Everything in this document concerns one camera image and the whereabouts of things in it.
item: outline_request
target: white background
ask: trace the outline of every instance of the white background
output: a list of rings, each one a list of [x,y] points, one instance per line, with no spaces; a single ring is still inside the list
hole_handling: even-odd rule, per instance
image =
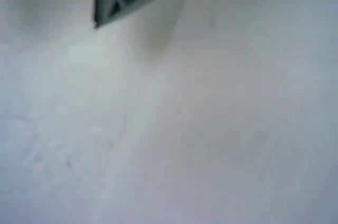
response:
[[[337,223],[337,0],[0,0],[0,223]]]

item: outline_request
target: white surface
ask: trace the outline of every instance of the white surface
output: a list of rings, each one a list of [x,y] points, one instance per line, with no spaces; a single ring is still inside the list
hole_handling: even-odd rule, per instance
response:
[[[337,223],[336,0],[0,0],[0,223]]]

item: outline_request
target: white wall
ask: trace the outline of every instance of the white wall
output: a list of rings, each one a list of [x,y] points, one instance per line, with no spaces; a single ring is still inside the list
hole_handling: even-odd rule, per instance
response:
[[[1,223],[336,223],[336,0],[0,0]]]

